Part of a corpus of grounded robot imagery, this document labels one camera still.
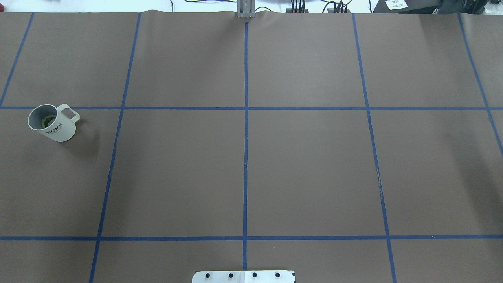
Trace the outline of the white HOME mug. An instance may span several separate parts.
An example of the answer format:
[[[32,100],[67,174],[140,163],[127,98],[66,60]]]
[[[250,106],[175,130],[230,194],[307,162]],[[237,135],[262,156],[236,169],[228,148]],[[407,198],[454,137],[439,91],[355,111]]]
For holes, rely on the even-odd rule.
[[[50,127],[43,129],[41,121],[47,115],[56,115],[56,120],[53,121]],[[33,131],[58,143],[63,143],[75,135],[77,131],[76,123],[80,118],[80,114],[67,104],[61,104],[57,107],[52,104],[43,104],[30,112],[27,123]]]

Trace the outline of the brown paper table mat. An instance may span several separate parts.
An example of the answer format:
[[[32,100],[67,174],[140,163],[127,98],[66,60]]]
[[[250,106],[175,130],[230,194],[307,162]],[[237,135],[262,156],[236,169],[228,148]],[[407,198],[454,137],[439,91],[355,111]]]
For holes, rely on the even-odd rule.
[[[502,16],[2,13],[1,282],[243,269],[501,283]]]

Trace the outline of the black box device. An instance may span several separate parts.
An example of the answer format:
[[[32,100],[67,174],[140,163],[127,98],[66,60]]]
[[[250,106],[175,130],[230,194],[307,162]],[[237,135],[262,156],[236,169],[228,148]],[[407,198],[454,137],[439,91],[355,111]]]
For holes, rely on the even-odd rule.
[[[373,14],[432,14],[440,0],[378,0]]]

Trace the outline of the aluminium extrusion post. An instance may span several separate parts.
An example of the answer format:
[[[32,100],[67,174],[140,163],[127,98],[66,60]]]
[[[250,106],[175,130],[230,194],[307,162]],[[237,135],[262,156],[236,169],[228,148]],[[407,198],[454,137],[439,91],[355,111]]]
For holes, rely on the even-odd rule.
[[[255,18],[255,0],[237,0],[237,18]]]

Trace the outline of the white pedestal base column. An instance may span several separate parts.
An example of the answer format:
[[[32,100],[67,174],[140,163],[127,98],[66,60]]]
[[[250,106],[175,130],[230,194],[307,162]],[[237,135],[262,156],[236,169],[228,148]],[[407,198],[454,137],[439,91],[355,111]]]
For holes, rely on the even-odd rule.
[[[235,270],[196,272],[192,283],[295,283],[289,270]]]

